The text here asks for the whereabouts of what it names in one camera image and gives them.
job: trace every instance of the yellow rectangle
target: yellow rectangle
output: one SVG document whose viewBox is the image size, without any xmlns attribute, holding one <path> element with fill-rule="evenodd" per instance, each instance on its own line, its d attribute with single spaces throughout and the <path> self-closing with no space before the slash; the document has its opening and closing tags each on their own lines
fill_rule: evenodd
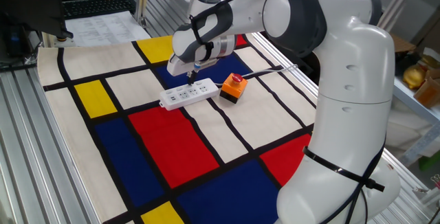
<svg viewBox="0 0 440 224">
<path fill-rule="evenodd" d="M 163 36 L 136 41 L 136 43 L 150 63 L 160 63 L 170 59 L 173 53 L 172 40 L 173 36 Z"/>
<path fill-rule="evenodd" d="M 184 224 L 169 201 L 143 214 L 142 220 L 145 224 Z"/>
<path fill-rule="evenodd" d="M 75 89 L 90 118 L 117 112 L 99 80 L 76 85 Z"/>
</svg>

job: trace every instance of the blue rectangle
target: blue rectangle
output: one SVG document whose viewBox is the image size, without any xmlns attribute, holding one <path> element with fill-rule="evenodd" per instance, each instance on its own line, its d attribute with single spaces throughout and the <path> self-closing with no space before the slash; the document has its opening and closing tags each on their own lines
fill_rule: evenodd
<svg viewBox="0 0 440 224">
<path fill-rule="evenodd" d="M 172 76 L 166 70 L 166 66 L 158 67 L 156 70 L 169 89 L 188 82 L 186 74 Z M 210 78 L 215 83 L 223 83 L 231 73 L 240 75 L 250 73 L 249 69 L 234 54 L 221 58 L 214 66 L 199 71 L 196 80 Z"/>
<path fill-rule="evenodd" d="M 255 160 L 177 198 L 193 224 L 261 223 L 278 218 L 278 190 Z"/>
<path fill-rule="evenodd" d="M 95 129 L 136 207 L 163 195 L 162 187 L 123 120 L 105 122 Z"/>
</svg>

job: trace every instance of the table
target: table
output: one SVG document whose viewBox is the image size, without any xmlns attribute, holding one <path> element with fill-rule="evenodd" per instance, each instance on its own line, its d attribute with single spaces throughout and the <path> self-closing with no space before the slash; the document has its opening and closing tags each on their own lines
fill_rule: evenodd
<svg viewBox="0 0 440 224">
<path fill-rule="evenodd" d="M 184 13 L 173 9 L 182 1 L 149 0 L 147 32 L 151 36 L 168 35 L 169 28 L 173 29 L 170 18 L 184 21 Z M 253 36 L 280 64 L 291 65 L 262 35 Z M 307 95 L 316 100 L 318 87 L 301 71 L 289 71 L 308 90 Z M 12 209 L 6 214 L 17 223 L 25 219 L 32 223 L 100 223 L 45 99 L 36 69 L 0 74 L 0 116 L 0 170 L 7 190 L 5 202 Z M 413 193 L 414 188 L 426 188 L 425 185 L 387 150 L 383 157 L 398 172 L 401 192 L 387 210 L 368 223 L 427 223 L 434 212 L 424 208 Z"/>
</svg>

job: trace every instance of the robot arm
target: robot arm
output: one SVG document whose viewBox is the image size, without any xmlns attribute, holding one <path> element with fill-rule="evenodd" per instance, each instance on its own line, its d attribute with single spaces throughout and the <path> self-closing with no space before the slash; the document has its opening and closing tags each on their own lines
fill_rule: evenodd
<svg viewBox="0 0 440 224">
<path fill-rule="evenodd" d="M 382 153 L 393 94 L 393 41 L 374 26 L 380 7 L 378 0 L 196 0 L 192 24 L 173 36 L 172 75 L 209 67 L 232 53 L 235 34 L 263 30 L 274 43 L 299 56 L 313 51 L 320 60 L 308 151 L 339 169 L 305 156 L 278 194 L 279 224 L 363 222 L 366 206 L 358 197 L 363 185 L 340 171 L 385 186 L 383 192 L 363 187 L 367 218 L 399 194 L 397 173 L 384 161 L 372 163 Z"/>
</svg>

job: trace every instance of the power outlet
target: power outlet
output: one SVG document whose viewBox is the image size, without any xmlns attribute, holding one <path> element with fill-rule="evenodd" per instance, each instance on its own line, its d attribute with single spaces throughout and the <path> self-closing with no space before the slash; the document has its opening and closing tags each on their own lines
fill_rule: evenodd
<svg viewBox="0 0 440 224">
<path fill-rule="evenodd" d="M 219 88 L 211 79 L 207 78 L 194 82 L 192 85 L 183 85 L 162 91 L 159 94 L 159 104 L 171 111 L 218 94 Z"/>
</svg>

